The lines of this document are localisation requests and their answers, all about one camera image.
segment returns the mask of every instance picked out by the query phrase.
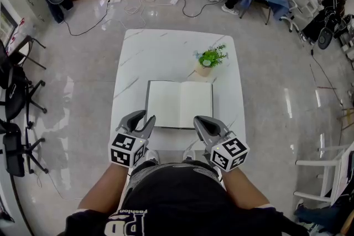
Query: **forearm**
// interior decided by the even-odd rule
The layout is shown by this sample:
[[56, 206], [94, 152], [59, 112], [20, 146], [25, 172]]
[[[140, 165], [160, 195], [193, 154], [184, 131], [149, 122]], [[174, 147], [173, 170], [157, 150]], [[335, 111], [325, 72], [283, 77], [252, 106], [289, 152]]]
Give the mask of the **forearm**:
[[222, 171], [226, 191], [239, 208], [251, 209], [269, 204], [268, 199], [257, 189], [238, 168], [230, 172]]
[[115, 212], [119, 206], [127, 175], [128, 168], [111, 164], [82, 199], [78, 209], [91, 209], [103, 213]]

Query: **white stool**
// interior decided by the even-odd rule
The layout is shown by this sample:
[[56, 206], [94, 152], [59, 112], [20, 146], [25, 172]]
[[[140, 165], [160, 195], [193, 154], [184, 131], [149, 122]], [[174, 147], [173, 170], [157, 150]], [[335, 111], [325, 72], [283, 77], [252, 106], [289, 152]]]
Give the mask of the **white stool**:
[[[340, 197], [340, 195], [343, 193], [347, 185], [346, 176], [347, 176], [347, 168], [348, 168], [348, 156], [349, 153], [354, 150], [354, 143], [352, 143], [351, 145], [319, 148], [318, 150], [319, 151], [340, 150], [340, 153], [332, 160], [319, 160], [319, 161], [298, 160], [295, 164], [324, 167], [323, 176], [318, 176], [318, 178], [323, 179], [321, 194], [318, 196], [318, 195], [312, 195], [312, 194], [295, 191], [294, 195], [302, 198], [309, 198], [312, 200], [328, 202], [330, 203], [330, 205], [332, 205]], [[332, 168], [334, 169], [334, 175], [330, 176], [330, 171]], [[330, 190], [332, 190], [331, 196], [325, 197]]]

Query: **blank page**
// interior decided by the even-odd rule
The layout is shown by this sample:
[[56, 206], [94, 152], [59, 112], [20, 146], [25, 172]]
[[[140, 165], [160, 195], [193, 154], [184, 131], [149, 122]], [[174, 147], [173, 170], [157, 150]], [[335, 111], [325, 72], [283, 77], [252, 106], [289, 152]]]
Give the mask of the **blank page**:
[[179, 127], [180, 83], [151, 81], [148, 118], [156, 116], [157, 127]]
[[194, 128], [197, 115], [212, 117], [211, 84], [201, 82], [181, 83], [180, 127]]

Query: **polished floor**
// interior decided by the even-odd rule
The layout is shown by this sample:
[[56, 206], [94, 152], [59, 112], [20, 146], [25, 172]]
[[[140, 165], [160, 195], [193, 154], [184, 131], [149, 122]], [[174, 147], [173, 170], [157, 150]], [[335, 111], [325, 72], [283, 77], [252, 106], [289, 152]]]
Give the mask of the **polished floor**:
[[[104, 15], [106, 1], [75, 2], [67, 14], [72, 33], [94, 25]], [[124, 26], [233, 37], [251, 148], [242, 169], [279, 211], [291, 216], [297, 202], [293, 192], [318, 190], [316, 174], [321, 173], [295, 166], [296, 159], [325, 158], [317, 148], [338, 145], [340, 138], [337, 117], [341, 107], [333, 90], [317, 88], [330, 84], [311, 58], [311, 47], [303, 46], [296, 33], [289, 33], [286, 22], [271, 19], [268, 26], [264, 25], [265, 15], [254, 7], [243, 19], [224, 13], [221, 4], [206, 7], [197, 18], [188, 18], [182, 14], [181, 0], [176, 6], [164, 5], [170, 0], [143, 2], [133, 15], [126, 14], [123, 7], [127, 3], [128, 8], [139, 6], [139, 0], [126, 1], [112, 4], [106, 17], [109, 21], [82, 36], [71, 36], [65, 24], [50, 24], [38, 37], [48, 48], [35, 46], [33, 50], [33, 57], [48, 69], [25, 63], [31, 80], [46, 81], [35, 99], [48, 109], [47, 114], [42, 114], [31, 108], [35, 126], [30, 139], [46, 138], [38, 157], [50, 174], [40, 173], [35, 167], [39, 178], [34, 174], [15, 178], [34, 234], [52, 236], [62, 232], [66, 216], [80, 202], [76, 198], [83, 197], [107, 168], [111, 107]], [[185, 13], [195, 15], [206, 3], [187, 0]], [[348, 1], [347, 10], [353, 13], [353, 0]], [[354, 82], [354, 71], [338, 43], [333, 41], [324, 51], [315, 47], [314, 56], [344, 106], [350, 107], [346, 92]], [[16, 122], [23, 125], [23, 118], [21, 115]], [[352, 129], [345, 130], [341, 144], [351, 143], [352, 134]], [[175, 161], [182, 158], [182, 152], [161, 152], [160, 156], [163, 162]]]

